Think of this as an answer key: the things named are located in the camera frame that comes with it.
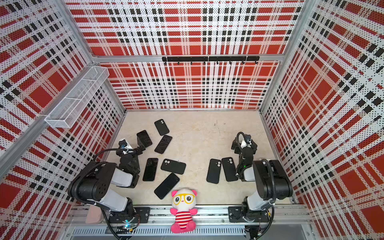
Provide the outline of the white-edged phone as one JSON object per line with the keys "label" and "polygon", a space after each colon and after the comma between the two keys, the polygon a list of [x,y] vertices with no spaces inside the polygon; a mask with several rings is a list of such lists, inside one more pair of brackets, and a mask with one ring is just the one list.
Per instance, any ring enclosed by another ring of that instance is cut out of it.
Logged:
{"label": "white-edged phone", "polygon": [[137,133],[138,143],[140,146],[144,146],[145,148],[148,148],[153,144],[149,134],[146,130],[140,131]]}

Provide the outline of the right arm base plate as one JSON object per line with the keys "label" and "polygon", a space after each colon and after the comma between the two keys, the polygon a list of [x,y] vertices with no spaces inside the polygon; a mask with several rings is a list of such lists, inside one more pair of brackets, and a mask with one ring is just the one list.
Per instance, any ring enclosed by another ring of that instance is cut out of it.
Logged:
{"label": "right arm base plate", "polygon": [[229,221],[231,223],[267,223],[267,211],[251,211],[240,206],[228,207]]}

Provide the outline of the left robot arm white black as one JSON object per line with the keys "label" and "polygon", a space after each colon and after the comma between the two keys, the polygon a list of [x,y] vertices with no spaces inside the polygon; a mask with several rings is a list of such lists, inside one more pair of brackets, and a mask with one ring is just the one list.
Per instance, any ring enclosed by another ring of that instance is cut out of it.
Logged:
{"label": "left robot arm white black", "polygon": [[[131,221],[138,214],[133,201],[123,197],[111,189],[110,185],[119,188],[133,189],[140,178],[139,155],[146,150],[145,144],[137,140],[138,146],[133,148],[125,139],[119,141],[118,148],[105,149],[96,153],[93,159],[80,171],[68,187],[68,195],[80,203],[99,207],[102,214],[106,211],[119,220]],[[120,163],[98,162],[97,158],[108,152],[115,152]]]}

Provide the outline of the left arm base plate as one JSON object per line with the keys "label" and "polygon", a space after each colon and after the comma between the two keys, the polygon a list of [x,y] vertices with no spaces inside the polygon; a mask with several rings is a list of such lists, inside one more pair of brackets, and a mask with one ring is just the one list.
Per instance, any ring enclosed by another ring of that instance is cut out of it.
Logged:
{"label": "left arm base plate", "polygon": [[109,222],[111,224],[146,224],[150,216],[149,207],[134,207],[133,211],[110,212]]}

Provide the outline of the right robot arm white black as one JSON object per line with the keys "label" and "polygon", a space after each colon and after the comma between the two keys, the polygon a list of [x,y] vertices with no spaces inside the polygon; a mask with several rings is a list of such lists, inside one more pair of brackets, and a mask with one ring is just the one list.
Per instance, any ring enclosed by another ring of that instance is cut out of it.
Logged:
{"label": "right robot arm white black", "polygon": [[239,155],[235,167],[235,177],[243,182],[255,182],[256,191],[244,198],[241,206],[241,219],[245,222],[260,220],[268,216],[277,200],[293,195],[293,186],[278,160],[255,160],[257,144],[251,135],[237,133],[231,149]]}

